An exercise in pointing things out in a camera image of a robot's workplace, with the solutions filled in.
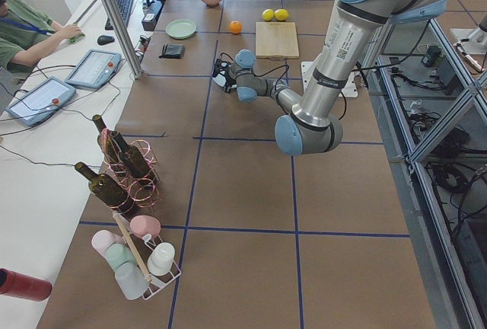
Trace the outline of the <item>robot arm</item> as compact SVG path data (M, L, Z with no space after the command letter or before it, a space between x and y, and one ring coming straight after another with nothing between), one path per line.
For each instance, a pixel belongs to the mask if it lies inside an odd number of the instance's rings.
M235 90L242 102L270 97L284 110L275 123L275 139L284 153L328 152L343 135L331 110L372 33L385 24L436 18L446 7L447 0L336 0L323 51L310 68L302 95L284 80L257 76L250 50L239 51L230 62L216 60L212 77L224 91Z

